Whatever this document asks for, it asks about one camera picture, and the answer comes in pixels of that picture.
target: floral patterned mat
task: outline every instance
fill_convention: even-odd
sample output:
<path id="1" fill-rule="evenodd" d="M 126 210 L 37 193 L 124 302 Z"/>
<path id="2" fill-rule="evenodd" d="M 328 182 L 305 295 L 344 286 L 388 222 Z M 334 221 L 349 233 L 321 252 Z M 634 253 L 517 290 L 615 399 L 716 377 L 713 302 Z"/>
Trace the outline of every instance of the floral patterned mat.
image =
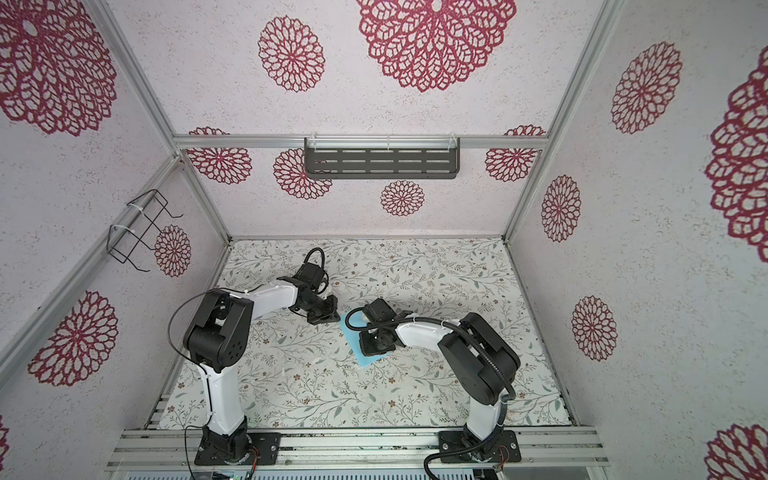
<path id="1" fill-rule="evenodd" d="M 521 360 L 507 424 L 570 424 L 500 239 L 244 240 L 219 285 L 293 275 L 313 247 L 326 252 L 342 318 L 379 296 L 438 318 L 480 313 Z M 337 324 L 311 326 L 288 310 L 252 322 L 238 376 L 251 427 L 463 425 L 468 415 L 469 397 L 439 353 L 398 349 L 361 369 Z M 160 428 L 205 423 L 203 400 L 197 371 L 184 365 Z"/>

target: red circular floral motif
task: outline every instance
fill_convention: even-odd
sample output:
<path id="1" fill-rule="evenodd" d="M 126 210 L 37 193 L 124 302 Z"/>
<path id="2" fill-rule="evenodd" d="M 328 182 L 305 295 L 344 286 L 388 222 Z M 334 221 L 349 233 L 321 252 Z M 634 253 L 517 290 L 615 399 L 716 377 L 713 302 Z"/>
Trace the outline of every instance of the red circular floral motif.
<path id="1" fill-rule="evenodd" d="M 228 135 L 218 128 L 202 127 L 190 135 Z M 238 184 L 250 175 L 250 156 L 245 148 L 188 148 L 192 165 L 220 184 Z"/>
<path id="2" fill-rule="evenodd" d="M 553 242 L 568 238 L 576 228 L 581 215 L 579 190 L 573 178 L 561 175 L 555 178 L 541 202 L 541 224 Z"/>
<path id="3" fill-rule="evenodd" d="M 304 168 L 304 150 L 292 148 L 281 152 L 273 165 L 274 175 L 280 188 L 296 198 L 309 200 L 322 197 L 331 189 L 331 180 L 313 180 Z"/>
<path id="4" fill-rule="evenodd" d="M 180 276 L 187 271 L 192 258 L 190 239 L 181 228 L 168 225 L 157 235 L 154 242 L 154 259 L 157 266 L 168 276 Z"/>
<path id="5" fill-rule="evenodd" d="M 544 135 L 541 127 L 520 125 L 507 130 L 504 135 Z M 492 148 L 485 154 L 485 169 L 496 180 L 515 181 L 525 178 L 536 160 L 538 151 L 534 148 Z"/>
<path id="6" fill-rule="evenodd" d="M 0 416 L 0 472 L 2 472 L 2 461 L 5 458 L 5 454 L 8 453 L 8 429 L 2 424 L 2 417 Z"/>
<path id="7" fill-rule="evenodd" d="M 589 358 L 607 359 L 616 348 L 616 322 L 608 305 L 599 298 L 586 296 L 574 308 L 571 329 L 578 348 Z"/>
<path id="8" fill-rule="evenodd" d="M 259 39 L 259 58 L 267 74 L 290 91 L 314 87 L 326 70 L 323 47 L 300 20 L 275 17 Z"/>
<path id="9" fill-rule="evenodd" d="M 513 0 L 357 0 L 368 55 L 403 87 L 445 90 L 488 62 Z"/>
<path id="10" fill-rule="evenodd" d="M 73 386 L 97 372 L 114 348 L 118 318 L 99 292 L 85 292 L 27 366 L 40 383 Z"/>
<path id="11" fill-rule="evenodd" d="M 728 219 L 728 234 L 757 247 L 768 263 L 768 47 L 749 79 L 730 93 L 728 112 L 710 139 L 710 205 Z"/>
<path id="12" fill-rule="evenodd" d="M 611 109 L 616 128 L 633 134 L 653 124 L 672 101 L 682 67 L 680 52 L 665 41 L 639 54 L 616 85 Z"/>
<path id="13" fill-rule="evenodd" d="M 80 2 L 0 2 L 0 45 L 0 103 L 11 120 L 78 136 L 111 115 L 117 72 Z"/>
<path id="14" fill-rule="evenodd" d="M 760 425 L 731 425 L 707 443 L 707 480 L 765 480 L 768 478 L 768 432 Z"/>
<path id="15" fill-rule="evenodd" d="M 382 207 L 397 217 L 407 217 L 424 204 L 424 190 L 413 182 L 398 180 L 384 187 Z"/>

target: red wire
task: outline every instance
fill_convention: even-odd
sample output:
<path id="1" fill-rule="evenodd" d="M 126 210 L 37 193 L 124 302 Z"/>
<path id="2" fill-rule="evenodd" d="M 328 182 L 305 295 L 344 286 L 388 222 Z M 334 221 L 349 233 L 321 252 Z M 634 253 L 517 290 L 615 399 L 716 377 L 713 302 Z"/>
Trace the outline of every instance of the red wire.
<path id="1" fill-rule="evenodd" d="M 507 450 L 507 447 L 505 447 L 505 446 L 503 446 L 503 445 L 499 445 L 499 446 L 498 446 L 498 453 L 499 453 L 499 455 L 501 455 L 501 456 L 502 456 L 502 464 L 501 464 L 500 466 L 501 466 L 502 468 L 504 468 L 504 464 L 505 464 L 506 462 L 509 462 L 509 459 L 511 458 L 511 455 L 509 454 L 509 450 L 507 450 L 507 459 L 506 459 L 506 460 L 504 460 L 504 452 L 502 452 L 502 449 L 504 449 L 504 450 Z"/>
<path id="2" fill-rule="evenodd" d="M 256 462 L 259 460 L 259 449 L 251 447 L 250 451 L 256 454 L 256 456 L 253 457 L 253 467 L 250 469 L 250 477 L 253 477 L 253 473 L 256 471 Z"/>

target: red doily pattern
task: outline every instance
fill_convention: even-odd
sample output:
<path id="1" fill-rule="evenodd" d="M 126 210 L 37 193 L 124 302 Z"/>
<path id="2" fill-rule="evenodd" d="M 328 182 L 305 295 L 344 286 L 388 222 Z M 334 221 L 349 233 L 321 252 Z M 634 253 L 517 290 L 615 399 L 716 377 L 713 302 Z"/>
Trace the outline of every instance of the red doily pattern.
<path id="1" fill-rule="evenodd" d="M 218 128 L 201 127 L 190 135 L 228 135 Z M 220 184 L 238 184 L 250 175 L 250 156 L 245 148 L 188 148 L 197 171 Z"/>
<path id="2" fill-rule="evenodd" d="M 398 180 L 384 187 L 382 207 L 397 217 L 407 217 L 424 204 L 424 190 L 413 182 Z"/>
<path id="3" fill-rule="evenodd" d="M 616 128 L 633 134 L 653 124 L 680 83 L 680 52 L 664 41 L 639 54 L 621 75 L 611 109 Z"/>
<path id="4" fill-rule="evenodd" d="M 513 0 L 357 0 L 368 55 L 403 87 L 445 90 L 488 62 Z"/>
<path id="5" fill-rule="evenodd" d="M 304 168 L 304 150 L 292 148 L 281 152 L 273 165 L 274 175 L 280 188 L 296 198 L 309 200 L 322 197 L 331 189 L 331 180 L 313 180 Z"/>
<path id="6" fill-rule="evenodd" d="M 561 175 L 555 178 L 541 202 L 541 224 L 553 242 L 568 238 L 576 228 L 581 215 L 581 199 L 573 178 Z"/>
<path id="7" fill-rule="evenodd" d="M 326 70 L 323 47 L 310 27 L 295 18 L 276 17 L 266 24 L 259 58 L 270 78 L 290 91 L 309 90 Z"/>
<path id="8" fill-rule="evenodd" d="M 504 135 L 544 135 L 547 132 L 534 125 L 520 125 Z M 538 152 L 534 148 L 492 148 L 485 154 L 485 169 L 496 180 L 505 182 L 528 176 Z"/>
<path id="9" fill-rule="evenodd" d="M 27 366 L 40 383 L 73 386 L 106 362 L 118 336 L 118 318 L 99 292 L 85 292 Z"/>
<path id="10" fill-rule="evenodd" d="M 192 258 L 190 239 L 181 228 L 168 225 L 154 242 L 154 259 L 160 270 L 168 276 L 180 276 L 187 271 Z"/>
<path id="11" fill-rule="evenodd" d="M 731 425 L 707 443 L 707 480 L 765 480 L 768 478 L 768 432 L 760 425 Z"/>
<path id="12" fill-rule="evenodd" d="M 571 330 L 578 348 L 589 358 L 607 359 L 616 348 L 616 322 L 608 305 L 599 298 L 586 296 L 574 308 Z"/>
<path id="13" fill-rule="evenodd" d="M 757 247 L 768 263 L 768 47 L 749 79 L 731 92 L 710 139 L 710 205 L 728 219 L 728 234 Z"/>
<path id="14" fill-rule="evenodd" d="M 2 461 L 8 453 L 8 448 L 8 429 L 3 426 L 2 416 L 0 416 L 0 472 L 2 472 Z"/>
<path id="15" fill-rule="evenodd" d="M 11 120 L 78 136 L 111 115 L 117 72 L 77 0 L 0 2 L 0 103 Z"/>

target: blue paper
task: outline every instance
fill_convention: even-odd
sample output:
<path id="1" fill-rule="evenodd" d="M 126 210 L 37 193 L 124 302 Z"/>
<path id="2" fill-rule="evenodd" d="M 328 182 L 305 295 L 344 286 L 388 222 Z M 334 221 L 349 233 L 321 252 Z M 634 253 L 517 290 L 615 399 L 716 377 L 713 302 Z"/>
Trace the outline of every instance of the blue paper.
<path id="1" fill-rule="evenodd" d="M 362 350 L 360 349 L 360 332 L 353 332 L 352 330 L 346 328 L 346 324 L 344 323 L 345 316 L 342 316 L 341 318 L 342 320 L 339 322 L 341 331 L 344 332 L 346 342 L 349 344 L 349 347 L 352 349 L 352 352 L 355 354 L 355 358 L 361 367 L 365 368 L 371 363 L 374 363 L 376 360 L 386 356 L 386 353 L 384 355 L 377 356 L 363 355 Z M 362 316 L 362 312 L 355 312 L 349 318 L 349 324 L 352 326 L 365 326 L 367 323 L 368 322 L 366 322 L 366 319 Z"/>

